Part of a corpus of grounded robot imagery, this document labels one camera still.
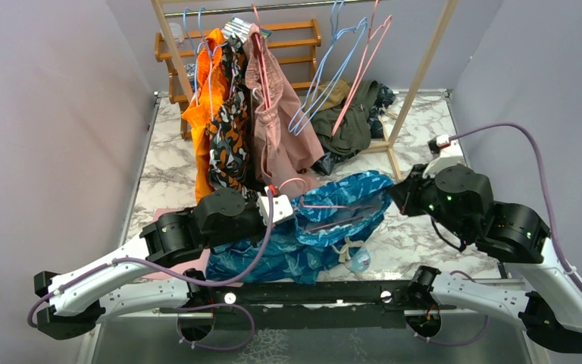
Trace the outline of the blue patterned shorts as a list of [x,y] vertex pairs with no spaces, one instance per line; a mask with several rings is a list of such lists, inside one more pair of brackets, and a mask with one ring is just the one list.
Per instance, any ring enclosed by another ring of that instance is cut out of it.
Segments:
[[384,214],[392,203],[386,188],[386,204],[381,215],[360,220],[357,224],[339,225],[329,231],[307,232],[299,229],[294,214],[291,220],[273,229],[268,246],[264,249],[254,246],[249,239],[215,249],[209,256],[205,276],[213,281],[225,281],[242,273],[258,259],[242,282],[291,279],[298,284],[314,284],[320,272],[345,262],[349,248],[363,246],[384,220]]

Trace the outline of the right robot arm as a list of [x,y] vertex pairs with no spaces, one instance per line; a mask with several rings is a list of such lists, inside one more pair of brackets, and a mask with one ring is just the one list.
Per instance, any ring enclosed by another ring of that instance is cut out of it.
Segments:
[[416,165],[387,192],[403,215],[431,217],[531,285],[529,291],[487,287],[422,265],[405,293],[410,304],[470,309],[511,323],[547,350],[582,354],[582,293],[559,261],[550,227],[533,209],[496,201],[489,178],[464,165],[432,177]]

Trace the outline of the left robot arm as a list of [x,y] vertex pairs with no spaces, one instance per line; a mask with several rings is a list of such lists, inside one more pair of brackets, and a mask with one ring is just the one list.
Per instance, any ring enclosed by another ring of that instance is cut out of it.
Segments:
[[36,274],[39,299],[27,313],[27,324],[55,340],[67,340],[129,313],[155,308],[199,311],[207,304],[207,287],[242,282],[263,251],[246,268],[220,281],[178,273],[174,267],[199,259],[207,249],[243,239],[261,239],[261,249],[266,249],[274,227],[291,216],[289,199],[273,187],[254,200],[231,188],[216,190],[196,206],[163,214],[130,241],[82,268]]

